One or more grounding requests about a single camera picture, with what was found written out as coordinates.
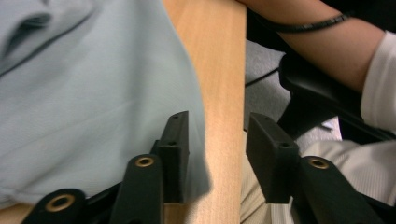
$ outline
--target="gray carpet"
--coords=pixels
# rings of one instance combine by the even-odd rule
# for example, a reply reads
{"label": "gray carpet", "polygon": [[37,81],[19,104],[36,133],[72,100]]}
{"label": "gray carpet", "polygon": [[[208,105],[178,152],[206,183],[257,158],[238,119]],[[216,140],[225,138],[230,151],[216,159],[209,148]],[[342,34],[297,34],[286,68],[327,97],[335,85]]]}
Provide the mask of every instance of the gray carpet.
{"label": "gray carpet", "polygon": [[[246,83],[277,68],[282,56],[282,52],[264,48],[247,40]],[[277,73],[245,88],[244,128],[248,127],[250,112],[261,113],[278,120],[289,100],[289,92],[280,86]],[[337,119],[325,122],[324,126],[330,129],[319,126],[297,139],[300,148],[305,149],[312,142],[322,139],[341,138]]]}

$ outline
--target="metal grommet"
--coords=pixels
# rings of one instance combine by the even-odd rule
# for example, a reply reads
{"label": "metal grommet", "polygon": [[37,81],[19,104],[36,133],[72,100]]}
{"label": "metal grommet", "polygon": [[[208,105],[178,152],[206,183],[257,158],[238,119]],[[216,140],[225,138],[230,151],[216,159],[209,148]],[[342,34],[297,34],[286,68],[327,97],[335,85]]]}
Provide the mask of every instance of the metal grommet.
{"label": "metal grommet", "polygon": [[154,159],[150,157],[139,158],[134,164],[138,167],[148,167],[154,163]]}
{"label": "metal grommet", "polygon": [[309,164],[318,169],[326,170],[329,168],[329,163],[321,159],[309,159]]}
{"label": "metal grommet", "polygon": [[[65,199],[64,203],[61,204],[56,204],[59,202],[59,200]],[[68,208],[70,205],[73,204],[75,200],[75,197],[71,194],[62,194],[59,196],[56,196],[55,198],[51,199],[47,205],[46,205],[46,210],[49,212],[59,212],[64,210],[65,208]]]}

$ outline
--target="white sleeve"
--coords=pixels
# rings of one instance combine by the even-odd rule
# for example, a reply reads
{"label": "white sleeve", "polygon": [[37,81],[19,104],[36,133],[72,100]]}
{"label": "white sleeve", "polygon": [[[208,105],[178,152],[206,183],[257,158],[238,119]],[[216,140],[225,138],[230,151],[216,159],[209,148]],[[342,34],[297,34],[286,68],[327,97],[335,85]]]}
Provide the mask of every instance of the white sleeve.
{"label": "white sleeve", "polygon": [[364,121],[396,131],[396,34],[386,32],[370,64],[361,98]]}

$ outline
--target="skin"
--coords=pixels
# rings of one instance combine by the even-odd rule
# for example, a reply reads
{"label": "skin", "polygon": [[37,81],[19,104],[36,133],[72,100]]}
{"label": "skin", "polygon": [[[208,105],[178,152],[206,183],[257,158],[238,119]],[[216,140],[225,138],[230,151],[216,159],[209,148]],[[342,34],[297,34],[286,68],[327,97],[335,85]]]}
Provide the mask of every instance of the skin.
{"label": "skin", "polygon": [[[237,0],[269,21],[306,24],[336,17],[340,11],[319,0]],[[314,32],[279,35],[300,55],[349,88],[362,92],[366,74],[385,32],[349,19]]]}

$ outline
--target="black wristband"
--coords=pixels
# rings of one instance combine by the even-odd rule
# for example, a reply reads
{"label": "black wristband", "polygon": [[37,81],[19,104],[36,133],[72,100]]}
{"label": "black wristband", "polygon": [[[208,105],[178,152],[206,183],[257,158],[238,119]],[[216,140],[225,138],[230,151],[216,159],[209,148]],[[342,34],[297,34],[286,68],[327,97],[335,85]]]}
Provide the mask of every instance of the black wristband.
{"label": "black wristband", "polygon": [[336,16],[326,21],[320,21],[316,23],[302,24],[302,25],[285,25],[285,24],[279,24],[272,21],[268,21],[267,19],[254,13],[254,16],[261,25],[279,33],[304,33],[304,32],[316,31],[330,26],[334,26],[335,24],[340,23],[342,21],[346,21],[352,15],[353,12],[348,12],[348,13],[343,13],[339,16]]}

